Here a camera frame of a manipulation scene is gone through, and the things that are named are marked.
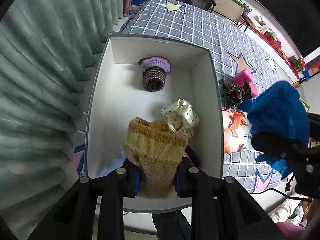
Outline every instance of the cream polka dot cloth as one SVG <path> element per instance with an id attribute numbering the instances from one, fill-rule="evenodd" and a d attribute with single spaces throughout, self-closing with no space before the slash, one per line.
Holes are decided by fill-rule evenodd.
<path id="1" fill-rule="evenodd" d="M 199 118 L 191 107 L 188 101 L 179 99 L 172 105 L 161 109 L 171 131 L 188 138 L 193 136 L 193 129 L 198 125 Z"/>

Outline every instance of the white cloth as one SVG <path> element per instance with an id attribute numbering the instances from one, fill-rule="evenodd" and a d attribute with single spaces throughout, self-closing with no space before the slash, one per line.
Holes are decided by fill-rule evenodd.
<path id="1" fill-rule="evenodd" d="M 304 195 L 293 193 L 291 197 L 301 197 L 301 198 L 308 198 Z M 269 213 L 269 217 L 272 219 L 273 222 L 286 222 L 289 217 L 292 216 L 294 210 L 299 205 L 300 200 L 296 199 L 289 199 L 287 198 L 278 208 L 271 213 Z"/>
<path id="2" fill-rule="evenodd" d="M 171 131 L 188 138 L 193 136 L 193 129 L 198 125 L 199 117 L 191 107 L 188 101 L 179 99 L 161 109 Z"/>
<path id="3" fill-rule="evenodd" d="M 296 214 L 296 216 L 292 219 L 287 219 L 287 222 L 292 223 L 295 226 L 298 226 L 303 218 L 303 207 L 297 206 L 296 210 L 294 211 L 294 214 Z"/>

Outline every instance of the screw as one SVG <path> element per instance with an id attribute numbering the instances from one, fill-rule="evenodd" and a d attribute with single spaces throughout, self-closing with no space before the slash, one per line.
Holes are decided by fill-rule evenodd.
<path id="1" fill-rule="evenodd" d="M 193 173 L 193 174 L 196 174 L 196 173 L 199 172 L 199 170 L 198 170 L 198 168 L 196 168 L 196 167 L 191 167 L 191 168 L 189 169 L 189 172 L 190 172 L 190 173 Z"/>
<path id="2" fill-rule="evenodd" d="M 122 167 L 121 167 L 121 168 L 118 168 L 118 169 L 117 169 L 117 173 L 118 173 L 118 174 L 125 174 L 125 172 L 126 172 L 126 169 L 125 169 L 125 168 L 122 168 Z"/>
<path id="3" fill-rule="evenodd" d="M 89 177 L 88 176 L 83 176 L 80 178 L 80 182 L 81 183 L 87 183 L 89 181 Z"/>
<path id="4" fill-rule="evenodd" d="M 235 178 L 234 177 L 231 177 L 231 176 L 228 176 L 228 177 L 226 177 L 226 182 L 228 182 L 228 183 L 234 183 L 236 180 L 235 180 Z"/>
<path id="5" fill-rule="evenodd" d="M 312 166 L 311 164 L 308 164 L 308 165 L 306 166 L 306 170 L 307 170 L 307 172 L 309 172 L 309 173 L 313 172 L 313 166 Z"/>

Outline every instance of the tan knitted sock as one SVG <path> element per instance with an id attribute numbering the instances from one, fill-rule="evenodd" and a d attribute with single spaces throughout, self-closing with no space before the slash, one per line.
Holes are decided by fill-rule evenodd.
<path id="1" fill-rule="evenodd" d="M 122 142 L 128 160 L 145 174 L 141 190 L 149 197 L 167 196 L 187 145 L 188 139 L 172 133 L 166 120 L 147 122 L 138 117 L 130 121 Z"/>

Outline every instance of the blue towel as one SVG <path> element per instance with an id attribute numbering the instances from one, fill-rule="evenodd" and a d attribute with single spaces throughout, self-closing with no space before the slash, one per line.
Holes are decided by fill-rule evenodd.
<path id="1" fill-rule="evenodd" d="M 255 99 L 252 98 L 245 98 L 243 102 L 238 106 L 239 109 L 244 111 L 245 113 L 248 113 L 251 109 L 251 107 L 256 103 Z"/>
<path id="2" fill-rule="evenodd" d="M 304 71 L 302 71 L 302 74 L 304 75 L 304 77 L 306 78 L 306 81 L 308 82 L 308 80 L 310 78 L 310 74 L 309 74 L 308 70 L 305 69 Z"/>
<path id="3" fill-rule="evenodd" d="M 279 81 L 265 90 L 248 111 L 252 135 L 266 131 L 299 141 L 302 148 L 309 142 L 310 123 L 298 91 L 287 81 Z M 285 178 L 291 171 L 284 160 L 262 154 L 257 162 L 266 161 Z"/>

